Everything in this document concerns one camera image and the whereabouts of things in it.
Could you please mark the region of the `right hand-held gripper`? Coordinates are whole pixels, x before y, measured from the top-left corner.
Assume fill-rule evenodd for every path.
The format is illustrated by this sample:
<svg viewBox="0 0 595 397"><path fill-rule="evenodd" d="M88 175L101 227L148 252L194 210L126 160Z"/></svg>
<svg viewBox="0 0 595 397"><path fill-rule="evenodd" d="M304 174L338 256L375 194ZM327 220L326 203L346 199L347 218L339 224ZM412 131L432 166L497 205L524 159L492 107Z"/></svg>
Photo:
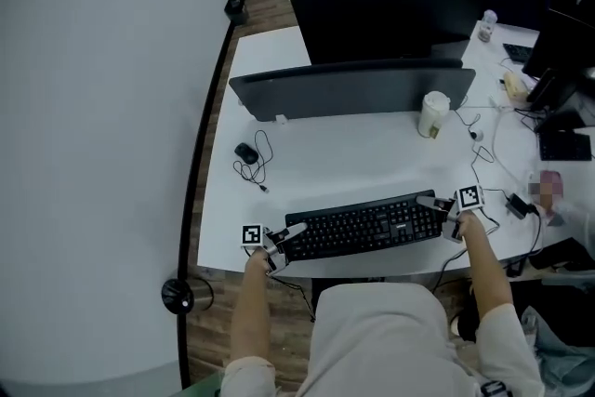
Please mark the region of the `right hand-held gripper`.
<svg viewBox="0 0 595 397"><path fill-rule="evenodd" d="M484 195L482 187L476 184L457 189L451 199L418 195L416 203L427 208L440 208L444 214L443 237L453 242L462 242L463 239L459 230L459 216L462 212L483 208Z"/></svg>

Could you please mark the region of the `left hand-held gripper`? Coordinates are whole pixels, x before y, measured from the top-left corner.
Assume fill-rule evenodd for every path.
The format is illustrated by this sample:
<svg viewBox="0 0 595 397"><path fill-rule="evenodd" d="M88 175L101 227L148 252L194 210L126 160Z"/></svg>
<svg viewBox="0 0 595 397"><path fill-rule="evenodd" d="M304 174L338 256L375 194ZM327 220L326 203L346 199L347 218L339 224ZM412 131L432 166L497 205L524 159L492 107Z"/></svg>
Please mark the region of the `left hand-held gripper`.
<svg viewBox="0 0 595 397"><path fill-rule="evenodd" d="M300 222L273 232L261 224L244 225L241 248L249 253L262 249L266 254L269 272L280 272L288 265L284 252L284 242L290 241L308 229L308 224Z"/></svg>

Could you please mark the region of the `person's right forearm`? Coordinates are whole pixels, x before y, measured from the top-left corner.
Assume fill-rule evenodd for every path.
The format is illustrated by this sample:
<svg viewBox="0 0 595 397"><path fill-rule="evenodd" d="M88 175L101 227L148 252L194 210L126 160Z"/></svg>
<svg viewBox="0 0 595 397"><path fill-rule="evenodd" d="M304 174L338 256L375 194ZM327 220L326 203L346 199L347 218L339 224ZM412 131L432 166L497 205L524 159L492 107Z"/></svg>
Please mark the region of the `person's right forearm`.
<svg viewBox="0 0 595 397"><path fill-rule="evenodd" d="M467 211L457 221L468 250L473 292L482 319L489 311L513 303L511 288L480 220Z"/></svg>

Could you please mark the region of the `black power adapter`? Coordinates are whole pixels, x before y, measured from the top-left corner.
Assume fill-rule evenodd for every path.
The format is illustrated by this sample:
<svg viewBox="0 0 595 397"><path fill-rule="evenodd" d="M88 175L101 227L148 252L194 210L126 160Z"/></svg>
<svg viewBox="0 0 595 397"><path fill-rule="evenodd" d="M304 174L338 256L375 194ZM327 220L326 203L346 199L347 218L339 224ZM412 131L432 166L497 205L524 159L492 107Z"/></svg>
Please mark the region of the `black power adapter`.
<svg viewBox="0 0 595 397"><path fill-rule="evenodd" d="M524 219L531 212L531 207L516 193L506 197L505 207L518 219Z"/></svg>

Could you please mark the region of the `white paper cup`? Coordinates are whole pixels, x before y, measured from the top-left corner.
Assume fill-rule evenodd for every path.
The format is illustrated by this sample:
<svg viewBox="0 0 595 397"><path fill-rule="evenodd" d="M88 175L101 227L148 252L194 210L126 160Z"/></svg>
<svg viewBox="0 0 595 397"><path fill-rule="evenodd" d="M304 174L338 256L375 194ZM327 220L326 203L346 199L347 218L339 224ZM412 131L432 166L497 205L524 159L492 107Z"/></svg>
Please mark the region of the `white paper cup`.
<svg viewBox="0 0 595 397"><path fill-rule="evenodd" d="M424 138L435 139L450 111L451 100L439 91L425 95L417 125L418 133Z"/></svg>

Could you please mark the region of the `black computer mouse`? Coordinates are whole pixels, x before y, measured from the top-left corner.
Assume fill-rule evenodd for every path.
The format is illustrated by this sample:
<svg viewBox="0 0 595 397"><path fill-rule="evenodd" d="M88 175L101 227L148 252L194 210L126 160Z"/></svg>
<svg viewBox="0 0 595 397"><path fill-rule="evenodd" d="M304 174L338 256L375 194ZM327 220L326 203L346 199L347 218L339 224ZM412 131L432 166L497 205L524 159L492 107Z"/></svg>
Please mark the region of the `black computer mouse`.
<svg viewBox="0 0 595 397"><path fill-rule="evenodd" d="M259 153L248 144L242 142L238 144L234 153L246 164L253 165L258 162Z"/></svg>

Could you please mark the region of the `pink tissue packet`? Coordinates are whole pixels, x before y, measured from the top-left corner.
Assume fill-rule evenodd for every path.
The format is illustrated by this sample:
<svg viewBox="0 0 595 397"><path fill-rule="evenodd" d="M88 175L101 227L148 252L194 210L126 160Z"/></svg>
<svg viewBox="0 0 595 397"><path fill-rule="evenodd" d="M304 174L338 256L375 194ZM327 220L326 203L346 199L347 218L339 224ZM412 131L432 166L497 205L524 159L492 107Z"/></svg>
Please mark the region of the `pink tissue packet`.
<svg viewBox="0 0 595 397"><path fill-rule="evenodd" d="M543 170L539 176L539 204L547 216L554 214L554 206L563 198L562 176L557 171Z"/></svg>

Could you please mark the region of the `black lidded trash bin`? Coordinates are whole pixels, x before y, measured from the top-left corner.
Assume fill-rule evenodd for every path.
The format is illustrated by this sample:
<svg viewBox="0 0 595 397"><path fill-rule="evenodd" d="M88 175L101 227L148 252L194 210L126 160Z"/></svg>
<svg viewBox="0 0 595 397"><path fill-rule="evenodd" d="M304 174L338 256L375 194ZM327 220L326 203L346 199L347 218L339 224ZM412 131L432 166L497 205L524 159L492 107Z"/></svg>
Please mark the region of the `black lidded trash bin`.
<svg viewBox="0 0 595 397"><path fill-rule="evenodd" d="M202 277L189 280L171 278L164 282L161 298L165 308L176 315L186 315L191 311L207 311L215 301L213 286Z"/></svg>

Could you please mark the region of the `dark grey desk divider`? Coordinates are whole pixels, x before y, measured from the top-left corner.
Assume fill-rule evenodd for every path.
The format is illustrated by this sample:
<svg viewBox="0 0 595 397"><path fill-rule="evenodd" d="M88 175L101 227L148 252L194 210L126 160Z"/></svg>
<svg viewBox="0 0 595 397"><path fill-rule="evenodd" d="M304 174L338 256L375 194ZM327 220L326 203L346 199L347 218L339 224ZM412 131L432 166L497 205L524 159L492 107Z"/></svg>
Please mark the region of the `dark grey desk divider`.
<svg viewBox="0 0 595 397"><path fill-rule="evenodd" d="M260 122L418 112L423 99L440 92L454 108L476 72L460 60L374 60L295 67L233 77L239 102Z"/></svg>

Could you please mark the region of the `pale yellow pouch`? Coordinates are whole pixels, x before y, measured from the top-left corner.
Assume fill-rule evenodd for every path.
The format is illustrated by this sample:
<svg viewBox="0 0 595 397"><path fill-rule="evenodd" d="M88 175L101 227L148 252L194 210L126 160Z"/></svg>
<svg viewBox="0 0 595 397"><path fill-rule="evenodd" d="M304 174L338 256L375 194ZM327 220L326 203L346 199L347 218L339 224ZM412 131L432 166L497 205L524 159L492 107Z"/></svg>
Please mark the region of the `pale yellow pouch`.
<svg viewBox="0 0 595 397"><path fill-rule="evenodd" d="M507 96L512 101L526 102L529 92L521 78L513 72L505 72L503 75L504 88Z"/></svg>

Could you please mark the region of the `tilted black monitor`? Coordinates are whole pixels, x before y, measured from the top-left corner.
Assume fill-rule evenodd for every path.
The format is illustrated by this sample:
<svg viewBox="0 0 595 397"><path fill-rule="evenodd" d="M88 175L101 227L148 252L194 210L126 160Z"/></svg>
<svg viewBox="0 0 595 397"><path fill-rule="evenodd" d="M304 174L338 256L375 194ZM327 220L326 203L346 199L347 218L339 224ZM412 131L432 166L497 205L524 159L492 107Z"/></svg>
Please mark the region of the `tilted black monitor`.
<svg viewBox="0 0 595 397"><path fill-rule="evenodd" d="M527 97L537 134L595 127L595 69L548 69Z"/></svg>

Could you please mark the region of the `clear plastic bottle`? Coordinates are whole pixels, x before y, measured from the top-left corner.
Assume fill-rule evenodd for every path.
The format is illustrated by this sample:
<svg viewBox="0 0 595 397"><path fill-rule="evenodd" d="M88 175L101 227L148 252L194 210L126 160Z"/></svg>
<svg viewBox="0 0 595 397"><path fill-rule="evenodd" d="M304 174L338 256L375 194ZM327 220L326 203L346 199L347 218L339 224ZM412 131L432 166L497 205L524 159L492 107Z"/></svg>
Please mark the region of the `clear plastic bottle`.
<svg viewBox="0 0 595 397"><path fill-rule="evenodd" d="M478 38L485 43L489 43L494 28L496 27L497 23L497 14L495 11L491 9L487 9L483 13L483 18L480 22L480 27L478 31Z"/></svg>

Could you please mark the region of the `wide black monitor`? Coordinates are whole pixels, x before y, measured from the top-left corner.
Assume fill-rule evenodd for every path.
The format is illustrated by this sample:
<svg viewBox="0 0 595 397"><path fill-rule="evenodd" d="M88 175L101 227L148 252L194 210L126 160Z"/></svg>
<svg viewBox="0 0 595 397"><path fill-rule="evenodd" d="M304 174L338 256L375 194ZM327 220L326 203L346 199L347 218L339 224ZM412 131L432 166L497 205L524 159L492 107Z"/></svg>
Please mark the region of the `wide black monitor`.
<svg viewBox="0 0 595 397"><path fill-rule="evenodd" d="M487 0L291 0L313 64L461 60Z"/></svg>

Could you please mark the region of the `black waist device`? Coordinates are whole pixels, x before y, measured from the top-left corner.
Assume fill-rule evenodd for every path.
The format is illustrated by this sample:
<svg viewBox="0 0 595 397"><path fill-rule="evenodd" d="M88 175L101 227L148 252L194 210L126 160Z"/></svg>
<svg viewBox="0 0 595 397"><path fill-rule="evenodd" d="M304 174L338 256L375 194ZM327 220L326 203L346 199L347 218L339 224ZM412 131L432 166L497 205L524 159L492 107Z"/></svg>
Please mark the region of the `black waist device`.
<svg viewBox="0 0 595 397"><path fill-rule="evenodd" d="M512 397L507 386L501 381L486 381L480 386L482 397Z"/></svg>

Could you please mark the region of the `small black bin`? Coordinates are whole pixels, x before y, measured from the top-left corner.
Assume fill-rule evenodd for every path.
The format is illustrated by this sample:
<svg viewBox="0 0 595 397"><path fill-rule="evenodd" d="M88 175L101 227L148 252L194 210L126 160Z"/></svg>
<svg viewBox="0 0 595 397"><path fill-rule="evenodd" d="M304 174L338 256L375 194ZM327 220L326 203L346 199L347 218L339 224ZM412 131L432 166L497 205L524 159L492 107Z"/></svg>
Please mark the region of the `small black bin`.
<svg viewBox="0 0 595 397"><path fill-rule="evenodd" d="M249 18L245 0L228 0L224 12L233 25L244 25Z"/></svg>

